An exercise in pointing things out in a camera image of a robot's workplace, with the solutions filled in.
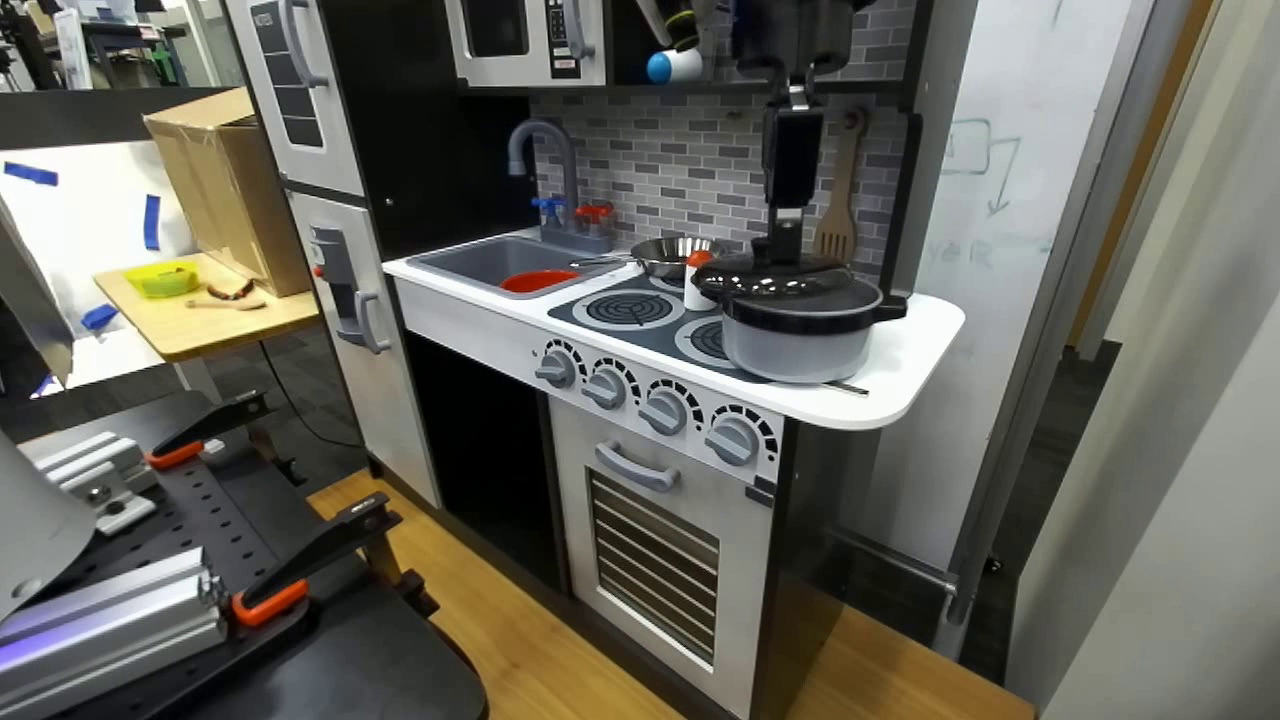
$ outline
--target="faucet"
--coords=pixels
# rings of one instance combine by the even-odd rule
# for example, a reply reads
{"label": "faucet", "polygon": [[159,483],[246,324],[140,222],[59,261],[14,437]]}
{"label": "faucet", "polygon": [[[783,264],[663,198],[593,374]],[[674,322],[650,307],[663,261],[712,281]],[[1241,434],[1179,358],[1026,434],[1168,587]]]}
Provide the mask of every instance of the faucet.
{"label": "faucet", "polygon": [[564,210],[569,210],[569,223],[572,223],[572,211],[575,211],[575,151],[572,151],[572,139],[552,120],[517,123],[510,136],[507,136],[507,177],[528,177],[528,165],[523,165],[523,139],[528,136],[539,136],[539,139],[556,145],[561,165],[564,165]]}

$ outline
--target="cooking pot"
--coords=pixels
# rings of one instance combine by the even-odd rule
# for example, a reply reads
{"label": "cooking pot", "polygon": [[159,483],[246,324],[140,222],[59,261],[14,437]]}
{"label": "cooking pot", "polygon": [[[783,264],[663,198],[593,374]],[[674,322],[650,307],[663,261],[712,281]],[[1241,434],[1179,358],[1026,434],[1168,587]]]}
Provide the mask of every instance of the cooking pot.
{"label": "cooking pot", "polygon": [[743,239],[702,239],[702,237],[663,237],[663,239],[641,239],[633,248],[633,261],[663,281],[663,284],[683,284],[683,261],[692,252],[707,252],[707,264],[739,264],[751,261],[751,243]]}
{"label": "cooking pot", "polygon": [[743,269],[712,264],[692,278],[718,300],[722,358],[776,386],[830,386],[864,362],[868,329],[900,322],[905,300],[856,281],[840,264]]}

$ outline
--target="white countertop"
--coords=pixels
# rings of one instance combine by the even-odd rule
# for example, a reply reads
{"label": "white countertop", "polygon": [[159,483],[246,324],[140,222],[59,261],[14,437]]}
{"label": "white countertop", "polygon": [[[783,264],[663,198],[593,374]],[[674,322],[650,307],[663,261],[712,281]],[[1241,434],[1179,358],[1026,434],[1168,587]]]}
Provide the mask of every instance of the white countertop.
{"label": "white countertop", "polygon": [[948,346],[957,342],[957,331],[962,324],[962,311],[957,303],[935,300],[935,295],[910,295],[905,322],[888,322],[888,324],[868,329],[871,338],[864,349],[864,363],[856,377],[844,381],[846,389],[840,389],[840,386],[787,389],[787,386],[751,386],[739,377],[722,377],[714,370],[698,370],[698,363],[688,363],[688,362],[674,362],[663,351],[647,351],[641,346],[627,346],[627,342],[615,342],[615,338],[549,318],[552,307],[561,307],[569,300],[578,300],[578,295],[593,295],[593,292],[602,292],[619,281],[641,278],[634,264],[625,264],[615,271],[569,284],[561,292],[528,295],[528,300],[481,289],[458,278],[416,269],[416,264],[407,264],[407,256],[389,261],[383,271],[405,284],[442,292],[458,303],[475,303],[475,307],[501,311],[507,322],[545,329],[569,346],[588,346],[588,349],[598,349],[615,362],[647,363],[650,374],[666,374],[688,386],[702,386],[712,393],[722,393],[743,405],[792,416],[798,425],[830,427],[830,434],[871,434],[871,427],[888,427],[900,416],[909,416],[910,402],[918,398],[918,389],[928,386],[928,377],[935,374],[941,358],[948,351]]}

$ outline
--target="pot lid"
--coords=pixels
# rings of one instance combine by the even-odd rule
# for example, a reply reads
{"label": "pot lid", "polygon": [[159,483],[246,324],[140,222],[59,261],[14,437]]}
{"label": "pot lid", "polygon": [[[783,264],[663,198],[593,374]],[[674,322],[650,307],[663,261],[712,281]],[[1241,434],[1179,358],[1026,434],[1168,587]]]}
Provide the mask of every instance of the pot lid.
{"label": "pot lid", "polygon": [[797,338],[859,331],[874,322],[883,300],[880,289],[856,281],[840,264],[707,269],[695,284],[722,295],[730,322]]}

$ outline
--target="microwave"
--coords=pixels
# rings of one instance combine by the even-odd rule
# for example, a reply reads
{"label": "microwave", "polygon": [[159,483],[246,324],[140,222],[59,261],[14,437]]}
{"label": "microwave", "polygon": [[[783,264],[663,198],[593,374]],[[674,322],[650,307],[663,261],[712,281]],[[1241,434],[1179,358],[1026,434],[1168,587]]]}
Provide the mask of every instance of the microwave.
{"label": "microwave", "polygon": [[660,48],[633,0],[442,0],[442,15],[468,90],[647,85]]}

